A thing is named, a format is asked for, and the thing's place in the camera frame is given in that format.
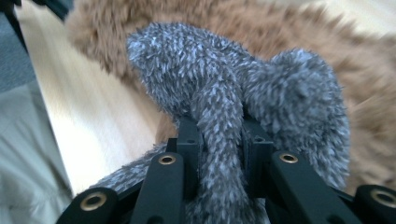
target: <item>light wood surface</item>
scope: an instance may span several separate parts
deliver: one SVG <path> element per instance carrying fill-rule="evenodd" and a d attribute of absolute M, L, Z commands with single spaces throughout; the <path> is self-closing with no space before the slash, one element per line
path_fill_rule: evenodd
<path fill-rule="evenodd" d="M 278 2 L 326 6 L 332 16 L 355 20 L 357 32 L 396 34 L 393 0 Z M 159 122 L 155 105 L 78 54 L 48 10 L 25 1 L 17 12 L 73 192 L 152 148 Z"/>

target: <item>gray fuzzy fabric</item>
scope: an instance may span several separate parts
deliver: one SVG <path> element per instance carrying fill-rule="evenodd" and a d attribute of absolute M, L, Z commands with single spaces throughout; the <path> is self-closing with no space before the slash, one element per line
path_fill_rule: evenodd
<path fill-rule="evenodd" d="M 148 94 L 178 125 L 197 120 L 208 148 L 187 223 L 265 223 L 263 199 L 249 199 L 239 160 L 243 107 L 278 149 L 304 155 L 324 181 L 345 185 L 349 128 L 341 88 L 318 55 L 285 51 L 269 62 L 239 44 L 182 23 L 152 23 L 128 38 L 128 53 Z M 96 187 L 122 192 L 144 178 L 156 146 Z"/>

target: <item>brown faux fur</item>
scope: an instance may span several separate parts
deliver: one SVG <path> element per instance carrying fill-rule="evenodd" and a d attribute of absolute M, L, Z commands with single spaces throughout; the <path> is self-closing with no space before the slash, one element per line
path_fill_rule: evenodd
<path fill-rule="evenodd" d="M 152 21 L 183 21 L 225 35 L 268 59 L 295 47 L 319 53 L 344 88 L 351 122 L 351 176 L 361 184 L 396 189 L 396 40 L 352 34 L 323 9 L 258 4 L 256 0 L 76 0 L 66 20 L 69 39 L 107 72 L 141 88 L 126 54 L 125 37 Z M 157 139 L 176 134 L 163 116 Z"/>

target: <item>fluffy fabric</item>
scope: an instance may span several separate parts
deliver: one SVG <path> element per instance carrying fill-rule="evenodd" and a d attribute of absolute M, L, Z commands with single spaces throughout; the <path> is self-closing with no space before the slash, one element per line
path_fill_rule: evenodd
<path fill-rule="evenodd" d="M 245 192 L 238 158 L 243 105 L 276 147 L 304 155 L 330 186 L 344 186 L 347 116 L 335 75 L 318 55 L 294 49 L 267 63 L 226 38 L 182 23 L 154 23 L 134 33 L 128 52 L 148 95 L 176 124 L 192 116 L 204 136 L 207 151 L 201 155 L 198 195 L 187 206 L 188 223 L 266 218 L 263 200 Z M 145 173 L 149 164 L 143 161 L 144 167 L 122 169 L 123 176 Z M 100 186 L 119 189 L 111 184 L 117 178 L 111 175 Z"/>
<path fill-rule="evenodd" d="M 269 59 L 304 48 L 334 68 L 344 88 L 351 124 L 348 192 L 361 184 L 396 188 L 396 41 L 355 36 L 351 26 L 326 21 L 322 9 L 258 5 L 239 0 L 76 0 L 66 21 L 70 40 L 88 57 L 125 82 L 137 75 L 128 64 L 126 36 L 152 21 L 183 21 L 207 28 Z M 175 133 L 160 127 L 162 140 Z"/>

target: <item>brass insert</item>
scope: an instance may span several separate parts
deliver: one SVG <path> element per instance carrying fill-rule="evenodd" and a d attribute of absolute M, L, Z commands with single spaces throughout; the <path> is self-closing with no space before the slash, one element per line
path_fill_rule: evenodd
<path fill-rule="evenodd" d="M 387 207 L 396 208 L 396 196 L 384 190 L 373 189 L 370 193 L 372 198 Z"/>
<path fill-rule="evenodd" d="M 171 155 L 161 156 L 158 162 L 162 165 L 170 165 L 176 161 L 176 158 Z"/>
<path fill-rule="evenodd" d="M 106 200 L 107 196 L 104 193 L 97 191 L 85 197 L 85 199 L 82 200 L 80 207 L 84 211 L 92 211 L 105 204 Z"/>
<path fill-rule="evenodd" d="M 279 156 L 279 158 L 283 161 L 283 162 L 287 162 L 287 163 L 296 163 L 298 161 L 298 158 L 289 154 L 289 153 L 283 153 Z"/>

